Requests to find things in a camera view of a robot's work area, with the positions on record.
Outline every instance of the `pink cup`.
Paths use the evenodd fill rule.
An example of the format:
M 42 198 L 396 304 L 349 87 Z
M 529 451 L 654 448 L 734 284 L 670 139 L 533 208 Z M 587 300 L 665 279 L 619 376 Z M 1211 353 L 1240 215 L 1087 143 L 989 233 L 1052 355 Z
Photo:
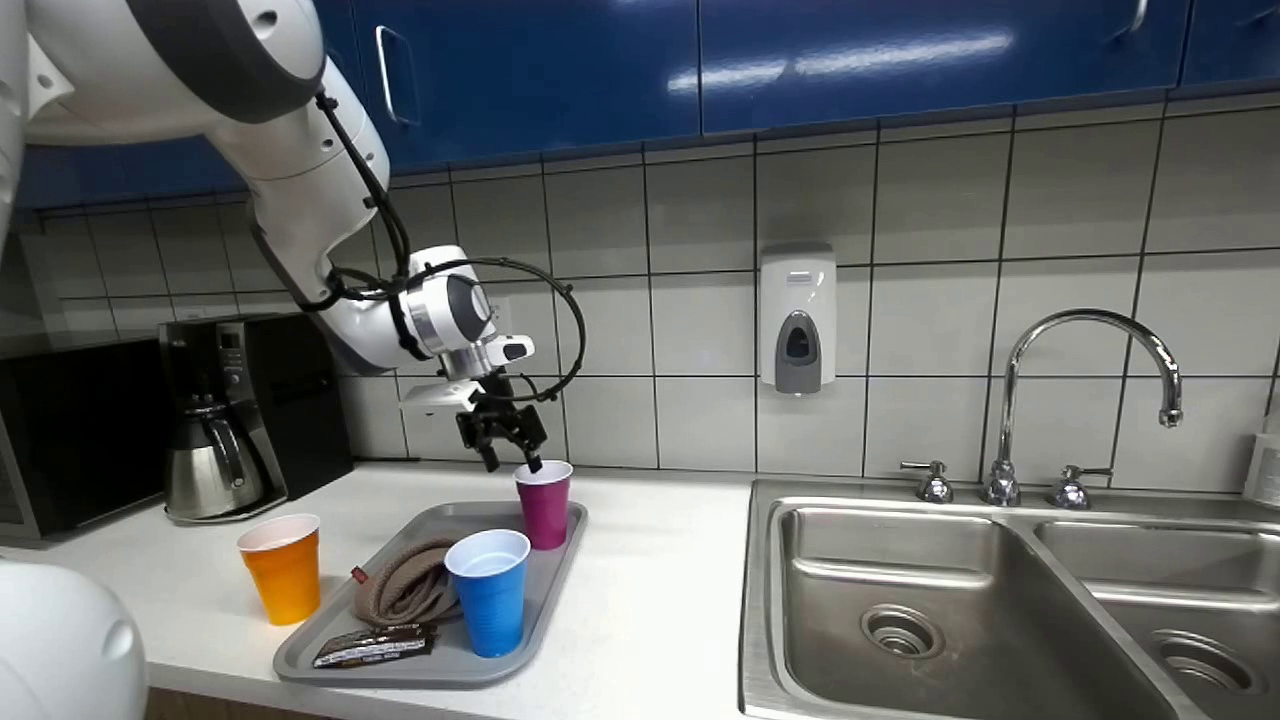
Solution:
M 558 547 L 566 537 L 566 479 L 573 479 L 573 464 L 564 459 L 543 459 L 540 472 L 518 464 L 516 472 L 524 537 L 540 552 Z

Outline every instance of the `coffee maker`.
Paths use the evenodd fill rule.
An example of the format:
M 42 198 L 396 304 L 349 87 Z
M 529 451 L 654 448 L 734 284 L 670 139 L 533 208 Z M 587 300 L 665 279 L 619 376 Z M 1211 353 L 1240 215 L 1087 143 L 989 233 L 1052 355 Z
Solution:
M 330 355 L 309 316 L 163 323 L 158 349 L 176 405 L 169 521 L 246 521 L 352 466 Z

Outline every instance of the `white tile wall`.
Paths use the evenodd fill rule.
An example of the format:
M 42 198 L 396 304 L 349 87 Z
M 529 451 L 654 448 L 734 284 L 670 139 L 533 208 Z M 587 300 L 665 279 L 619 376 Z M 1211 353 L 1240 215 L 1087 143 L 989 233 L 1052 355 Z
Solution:
M 758 154 L 758 247 L 830 243 L 836 264 L 872 254 L 875 147 Z
M 754 367 L 751 277 L 652 279 L 652 344 L 658 376 L 747 376 Z
M 1115 487 L 1240 492 L 1266 380 L 1190 380 L 1187 415 L 1157 424 L 1158 380 L 1131 380 L 1115 451 Z
M 995 259 L 1009 137 L 879 147 L 875 259 Z
M 1164 125 L 1152 252 L 1280 243 L 1280 108 Z
M 751 159 L 647 166 L 652 272 L 751 268 Z
M 654 459 L 688 472 L 754 466 L 751 380 L 654 380 Z
M 575 380 L 564 395 L 573 459 L 609 466 L 654 466 L 652 401 L 652 380 Z
M 1002 383 L 990 383 L 989 464 L 1000 451 Z M 1112 466 L 1121 380 L 1021 380 L 1012 464 L 1024 482 L 1052 482 L 1069 464 Z
M 1131 316 L 1131 286 L 1136 286 L 1136 254 L 1002 264 L 990 376 L 1002 376 L 1012 344 L 1035 318 L 1060 307 L 1108 307 L 1108 313 Z M 1060 323 L 1029 349 L 1021 371 L 1024 376 L 1121 376 L 1122 331 L 1104 323 Z
M 1270 376 L 1280 252 L 1152 254 L 1139 318 L 1164 331 L 1187 376 Z
M 233 268 L 211 205 L 173 205 L 150 211 L 169 293 L 229 297 Z
M 587 318 L 582 376 L 652 376 L 647 279 L 578 279 Z M 558 349 L 575 353 L 575 323 L 558 313 Z
M 1009 344 L 1093 304 L 1173 344 L 1187 418 L 1157 428 L 1152 365 L 1122 365 L 1121 331 L 1055 329 L 1014 390 L 1021 472 L 1115 464 L 1115 487 L 1236 492 L 1280 344 L 1274 118 L 1274 95 L 990 116 L 419 175 L 390 196 L 417 247 L 459 241 L 573 279 L 592 353 L 543 424 L 575 464 L 894 476 L 948 459 L 975 479 Z M 54 349 L 293 307 L 245 196 L 14 229 Z M 386 272 L 375 235 L 338 259 Z M 839 254 L 839 383 L 792 401 L 754 383 L 754 254 L 800 241 Z M 546 383 L 573 358 L 566 307 L 524 277 L 482 279 Z M 428 380 L 344 371 L 364 456 L 471 464 L 452 413 L 399 407 Z
M 146 211 L 88 215 L 97 259 L 105 264 L 108 297 L 163 297 L 163 264 Z
M 862 459 L 862 383 L 836 380 L 814 395 L 758 389 L 758 472 L 856 476 Z
M 556 277 L 647 272 L 641 162 L 546 175 L 546 211 Z
M 34 300 L 31 268 L 23 243 L 2 235 L 0 243 L 0 355 L 48 353 L 48 323 Z
M 1144 241 L 1158 125 L 1014 132 L 1009 254 L 1112 254 Z
M 995 264 L 879 268 L 872 371 L 989 376 Z
M 862 472 L 942 459 L 953 479 L 979 479 L 982 390 L 982 380 L 875 380 Z
M 511 254 L 546 268 L 546 215 L 540 175 L 454 184 L 454 241 L 466 254 Z

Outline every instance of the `wall cabinet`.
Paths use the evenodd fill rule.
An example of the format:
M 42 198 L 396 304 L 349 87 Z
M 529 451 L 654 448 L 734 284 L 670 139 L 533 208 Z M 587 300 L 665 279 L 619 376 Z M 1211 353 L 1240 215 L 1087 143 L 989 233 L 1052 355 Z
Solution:
M 1280 0 L 314 0 L 396 172 L 1280 85 Z M 240 189 L 203 143 L 31 147 L 21 205 Z
M 703 0 L 703 128 L 1157 95 L 1185 25 L 1187 0 Z
M 1194 0 L 1185 85 L 1247 87 L 1280 79 L 1280 0 Z
M 697 139 L 697 0 L 319 0 L 399 172 Z
M 203 139 L 133 147 L 23 147 L 21 208 L 229 191 L 245 181 Z

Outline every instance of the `white soap dispenser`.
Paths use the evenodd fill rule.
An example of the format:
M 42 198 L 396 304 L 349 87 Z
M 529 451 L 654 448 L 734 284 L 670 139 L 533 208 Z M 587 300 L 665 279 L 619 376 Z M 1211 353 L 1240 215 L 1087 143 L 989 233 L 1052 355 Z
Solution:
M 823 243 L 758 254 L 758 383 L 820 390 L 836 380 L 836 254 Z

